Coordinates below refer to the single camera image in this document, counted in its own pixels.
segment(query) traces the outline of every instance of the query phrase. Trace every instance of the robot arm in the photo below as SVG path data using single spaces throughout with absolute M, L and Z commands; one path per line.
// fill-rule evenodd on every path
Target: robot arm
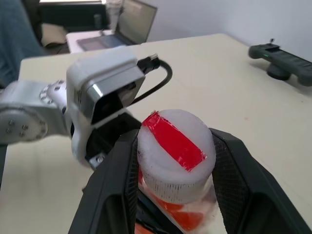
M 162 65 L 167 78 L 135 99 L 145 75 Z M 157 56 L 138 61 L 129 47 L 118 47 L 75 62 L 66 82 L 14 82 L 0 94 L 0 144 L 65 135 L 72 137 L 74 157 L 89 166 L 85 158 L 91 132 L 165 85 L 172 76 L 166 65 Z

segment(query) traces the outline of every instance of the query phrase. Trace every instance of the jeans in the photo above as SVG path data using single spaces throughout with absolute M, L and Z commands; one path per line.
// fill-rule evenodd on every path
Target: jeans
M 19 78 L 23 59 L 44 55 L 20 0 L 0 0 L 0 86 Z
M 26 10 L 37 41 L 40 43 L 42 39 L 42 19 L 39 12 L 40 0 L 21 0 L 21 2 Z

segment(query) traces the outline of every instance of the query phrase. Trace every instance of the screw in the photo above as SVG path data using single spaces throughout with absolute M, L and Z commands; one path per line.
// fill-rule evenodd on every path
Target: screw
M 10 120 L 8 124 L 9 124 L 9 126 L 14 126 L 15 122 L 13 120 Z
M 101 156 L 100 156 L 100 157 L 97 157 L 97 162 L 98 162 L 98 163 L 101 163 L 102 161 L 104 161 L 104 158 L 103 158 L 103 157 L 101 157 Z

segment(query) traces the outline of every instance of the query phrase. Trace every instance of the desk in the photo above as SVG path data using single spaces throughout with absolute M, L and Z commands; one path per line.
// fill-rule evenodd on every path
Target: desk
M 131 46 L 138 58 L 158 53 L 174 72 L 161 90 L 130 107 L 139 120 L 153 110 L 184 109 L 209 127 L 244 141 L 312 228 L 312 98 L 300 87 L 268 77 L 266 61 L 222 34 Z M 27 59 L 20 79 L 66 78 L 75 60 L 99 53 Z M 150 73 L 140 93 L 165 76 Z M 91 172 L 71 156 L 70 140 L 50 137 L 8 147 L 0 193 L 0 233 L 67 233 Z M 225 234 L 221 214 L 209 233 Z

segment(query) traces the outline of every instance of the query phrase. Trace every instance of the black device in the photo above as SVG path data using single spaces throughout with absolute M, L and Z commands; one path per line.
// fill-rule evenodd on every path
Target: black device
M 312 86 L 312 62 L 283 51 L 280 46 L 272 43 L 273 39 L 268 44 L 251 46 L 249 57 L 271 62 L 267 74 L 272 78 L 288 80 L 294 74 L 300 84 Z
M 40 1 L 39 15 L 44 23 L 61 25 L 67 32 L 109 29 L 106 4 L 94 1 Z
M 93 130 L 87 159 L 101 152 L 109 154 L 84 189 L 70 234 L 133 234 L 134 222 L 156 234 L 182 233 L 138 189 L 140 126 L 124 113 Z M 227 233 L 312 234 L 274 177 L 250 155 L 244 143 L 231 134 L 211 131 L 216 148 L 213 181 Z

